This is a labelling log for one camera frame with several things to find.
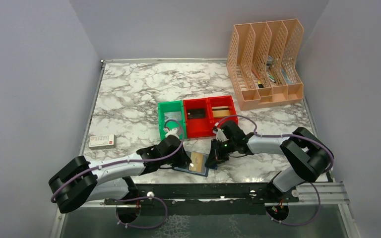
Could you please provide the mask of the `red double bin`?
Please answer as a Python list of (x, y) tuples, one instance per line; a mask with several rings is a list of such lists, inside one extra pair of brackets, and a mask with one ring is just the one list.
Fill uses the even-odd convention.
[[(210, 137), (214, 133), (213, 127), (223, 118), (214, 118), (212, 107), (229, 107), (231, 115), (236, 114), (233, 98), (227, 96), (215, 96), (199, 99), (183, 100), (185, 121), (187, 129), (187, 138)], [(187, 110), (190, 109), (205, 109), (206, 117), (202, 119), (188, 119)]]

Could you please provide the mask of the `red pencil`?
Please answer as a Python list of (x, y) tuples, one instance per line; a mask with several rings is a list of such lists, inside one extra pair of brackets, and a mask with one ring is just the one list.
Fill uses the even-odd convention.
[(257, 83), (258, 83), (258, 84), (262, 84), (262, 82), (261, 82), (261, 76), (257, 73), (257, 71), (256, 71), (255, 68), (252, 68), (252, 73), (253, 73), (253, 75), (256, 77), (256, 79), (257, 79)]

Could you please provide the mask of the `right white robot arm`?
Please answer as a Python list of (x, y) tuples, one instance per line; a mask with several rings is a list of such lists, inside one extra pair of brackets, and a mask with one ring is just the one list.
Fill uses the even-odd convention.
[(333, 166), (333, 153), (304, 127), (282, 135), (246, 134), (236, 122), (227, 120), (217, 123), (213, 132), (216, 138), (211, 141), (205, 162), (208, 168), (228, 161), (235, 152), (243, 156), (276, 154), (286, 157), (290, 166), (267, 184), (266, 195), (274, 202), (280, 201), (286, 192), (304, 182), (315, 182)]

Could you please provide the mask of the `silver VIP card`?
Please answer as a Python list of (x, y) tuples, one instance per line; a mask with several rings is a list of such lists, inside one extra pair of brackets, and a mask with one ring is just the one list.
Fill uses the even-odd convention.
[(176, 120), (176, 121), (182, 121), (182, 113), (177, 111), (177, 112), (165, 112), (164, 113), (164, 122), (168, 120)]

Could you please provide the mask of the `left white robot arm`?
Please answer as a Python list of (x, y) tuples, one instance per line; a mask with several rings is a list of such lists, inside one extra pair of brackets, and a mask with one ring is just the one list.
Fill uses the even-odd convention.
[(159, 144), (109, 161), (88, 161), (77, 156), (53, 175), (48, 184), (51, 202), (62, 214), (72, 212), (87, 201), (118, 197), (123, 203), (135, 200), (136, 190), (127, 177), (140, 176), (159, 170), (163, 165), (188, 166), (183, 141), (169, 135)]

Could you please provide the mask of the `gold striped card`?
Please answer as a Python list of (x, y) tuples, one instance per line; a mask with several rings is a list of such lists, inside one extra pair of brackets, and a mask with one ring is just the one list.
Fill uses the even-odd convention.
[(212, 107), (212, 114), (214, 118), (224, 118), (227, 116), (230, 116), (230, 109), (229, 107)]

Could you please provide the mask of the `navy blue card holder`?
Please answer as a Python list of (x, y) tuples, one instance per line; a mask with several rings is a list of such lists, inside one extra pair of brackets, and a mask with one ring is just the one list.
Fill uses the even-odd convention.
[(191, 151), (186, 151), (186, 154), (191, 159), (191, 163), (185, 166), (173, 167), (173, 170), (208, 177), (209, 168), (205, 166), (208, 154)]

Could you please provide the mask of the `peach desk file organizer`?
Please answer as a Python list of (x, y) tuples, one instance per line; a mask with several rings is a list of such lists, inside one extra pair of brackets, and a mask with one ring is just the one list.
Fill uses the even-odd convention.
[(242, 111), (300, 103), (296, 59), (304, 34), (298, 19), (233, 26), (226, 68)]

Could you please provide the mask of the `white red small box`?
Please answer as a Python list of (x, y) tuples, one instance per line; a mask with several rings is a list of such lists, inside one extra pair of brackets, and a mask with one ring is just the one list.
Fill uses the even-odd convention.
[(90, 136), (88, 147), (90, 149), (110, 149), (116, 146), (116, 136), (114, 134)]

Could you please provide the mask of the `green marker pen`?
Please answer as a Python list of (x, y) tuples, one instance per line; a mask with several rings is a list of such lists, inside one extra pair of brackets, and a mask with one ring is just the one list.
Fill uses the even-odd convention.
[(275, 78), (274, 78), (272, 75), (269, 75), (268, 78), (269, 78), (269, 80), (270, 80), (272, 83), (276, 83)]

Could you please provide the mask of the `round grey tin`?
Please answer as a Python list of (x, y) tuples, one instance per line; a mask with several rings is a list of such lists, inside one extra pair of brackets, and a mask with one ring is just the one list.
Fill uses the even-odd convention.
[(274, 63), (274, 58), (270, 55), (268, 55), (267, 57), (267, 61), (266, 61), (266, 69), (268, 70)]

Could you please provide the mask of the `black card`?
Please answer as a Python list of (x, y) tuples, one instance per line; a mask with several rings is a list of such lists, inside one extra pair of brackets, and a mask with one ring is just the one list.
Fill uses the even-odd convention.
[(206, 117), (205, 109), (187, 110), (188, 119), (202, 119)]

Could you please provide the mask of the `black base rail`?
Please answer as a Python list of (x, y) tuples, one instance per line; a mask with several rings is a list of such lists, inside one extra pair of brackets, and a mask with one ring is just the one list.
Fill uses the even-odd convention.
[(267, 207), (297, 203), (291, 192), (274, 195), (266, 182), (136, 184), (125, 198), (105, 199), (125, 222), (172, 215), (266, 215)]

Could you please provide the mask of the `green plastic bin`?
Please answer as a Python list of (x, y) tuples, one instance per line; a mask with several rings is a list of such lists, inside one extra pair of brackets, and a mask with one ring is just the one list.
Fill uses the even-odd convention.
[[(164, 122), (165, 112), (177, 112), (177, 111), (182, 113), (182, 121), (176, 121), (171, 119)], [(175, 127), (179, 127), (178, 124), (180, 124), (183, 130), (182, 135), (180, 136), (180, 139), (187, 138), (185, 112), (184, 112), (184, 105), (182, 100), (158, 103), (158, 122), (159, 122), (159, 134), (160, 134), (161, 140), (165, 138), (165, 134), (166, 134), (164, 130), (165, 125), (169, 129), (173, 129)]]

